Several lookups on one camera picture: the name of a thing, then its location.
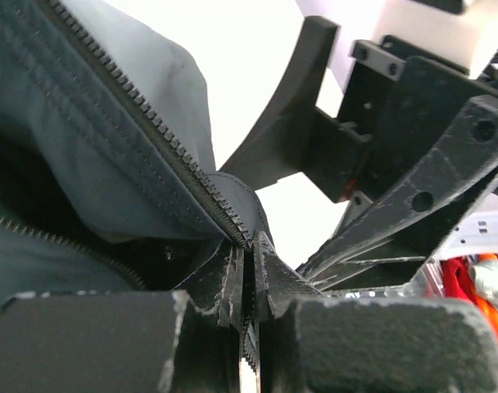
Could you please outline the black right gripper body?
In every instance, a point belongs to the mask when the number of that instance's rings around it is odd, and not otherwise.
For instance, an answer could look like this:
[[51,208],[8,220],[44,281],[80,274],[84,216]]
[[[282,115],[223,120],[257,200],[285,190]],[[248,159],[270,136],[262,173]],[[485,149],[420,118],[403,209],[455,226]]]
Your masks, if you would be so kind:
[[359,187],[385,192],[431,148],[467,101],[498,98],[498,80],[466,70],[392,35],[358,40],[337,118],[315,112],[314,183],[333,202]]

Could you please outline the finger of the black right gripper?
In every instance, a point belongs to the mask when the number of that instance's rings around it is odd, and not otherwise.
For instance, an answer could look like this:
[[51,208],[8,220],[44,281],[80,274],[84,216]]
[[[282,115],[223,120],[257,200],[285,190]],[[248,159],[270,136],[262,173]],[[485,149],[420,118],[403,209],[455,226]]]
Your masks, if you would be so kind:
[[326,291],[383,264],[418,269],[497,188],[498,98],[472,97],[414,167],[298,272]]
[[278,87],[222,171],[253,188],[320,170],[338,188],[354,187],[365,138],[341,129],[317,106],[339,27],[322,16],[303,20]]

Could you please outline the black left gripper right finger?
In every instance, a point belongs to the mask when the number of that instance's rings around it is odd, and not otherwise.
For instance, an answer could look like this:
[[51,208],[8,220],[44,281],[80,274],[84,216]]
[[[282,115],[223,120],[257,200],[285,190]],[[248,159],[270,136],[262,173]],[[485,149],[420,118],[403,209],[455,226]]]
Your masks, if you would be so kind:
[[264,392],[498,392],[498,340],[461,300],[325,296],[254,236]]

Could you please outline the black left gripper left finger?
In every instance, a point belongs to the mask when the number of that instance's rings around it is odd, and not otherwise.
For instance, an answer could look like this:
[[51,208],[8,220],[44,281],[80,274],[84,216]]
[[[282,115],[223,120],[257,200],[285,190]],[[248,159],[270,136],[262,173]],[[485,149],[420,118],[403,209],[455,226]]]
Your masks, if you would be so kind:
[[0,392],[237,392],[244,252],[173,291],[32,293],[0,310]]

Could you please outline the dark green grey jacket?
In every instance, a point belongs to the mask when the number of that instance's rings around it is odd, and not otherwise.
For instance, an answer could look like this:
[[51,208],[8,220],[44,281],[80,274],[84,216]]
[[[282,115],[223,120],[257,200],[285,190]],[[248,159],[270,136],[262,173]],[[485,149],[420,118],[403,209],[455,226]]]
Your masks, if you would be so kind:
[[268,231],[253,190],[215,168],[185,49],[103,1],[0,1],[0,310],[173,291],[228,242],[244,252],[242,357]]

